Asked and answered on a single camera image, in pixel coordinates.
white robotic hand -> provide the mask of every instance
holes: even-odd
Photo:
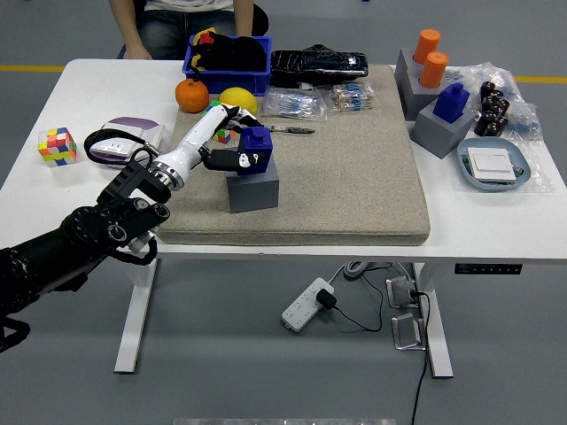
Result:
[[[221,128],[240,133],[242,128],[256,126],[261,127],[260,122],[246,109],[228,104],[214,106],[175,150],[157,157],[151,163],[150,171],[171,190],[179,190],[189,180],[190,170],[201,162],[209,169],[220,171],[236,171],[258,164],[265,159],[262,155],[208,149],[214,134]]]

yellow floor line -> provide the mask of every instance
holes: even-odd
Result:
[[[62,73],[64,66],[0,65],[5,73]]]
[[[533,77],[517,75],[514,77],[517,82],[542,82],[546,84],[567,84],[567,77]]]

gray block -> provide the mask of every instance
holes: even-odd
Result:
[[[225,172],[225,177],[231,214],[277,207],[280,178],[273,154],[266,173],[238,175],[236,172]]]
[[[417,114],[410,137],[436,157],[444,158],[465,138],[476,115],[464,108],[461,117],[451,124],[433,113],[436,103],[431,102]]]
[[[393,73],[393,78],[396,80],[398,90],[400,90],[401,80],[404,78],[403,75],[408,69],[417,69],[419,72],[423,70],[423,65],[414,61],[414,53],[415,49],[404,48],[400,50],[396,70]]]
[[[427,89],[419,83],[422,74],[420,69],[408,69],[401,79],[400,101],[406,121],[415,121],[417,114],[428,104],[437,100],[441,91],[450,84],[445,78],[441,79],[439,87]]]

white table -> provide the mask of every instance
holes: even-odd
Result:
[[[91,163],[49,168],[36,150],[37,136],[67,127],[82,145],[87,135],[110,119],[132,116],[167,128],[171,143],[177,103],[175,85],[184,78],[182,62],[77,59],[62,73],[14,167],[0,190],[0,247],[14,246],[59,226],[76,207],[93,205],[116,171]],[[420,246],[189,246],[161,244],[160,258],[295,259],[403,261],[416,264],[417,284],[427,292],[430,357],[437,377],[453,376],[434,283],[453,273],[454,263],[565,264],[567,189],[544,144],[534,149],[552,188],[549,192],[484,193],[459,183],[454,157],[438,159],[412,143],[431,220],[431,235]],[[155,261],[138,267],[115,371],[131,373]]]

desk control panel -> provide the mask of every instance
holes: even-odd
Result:
[[[520,274],[521,264],[464,264],[454,265],[455,274]]]

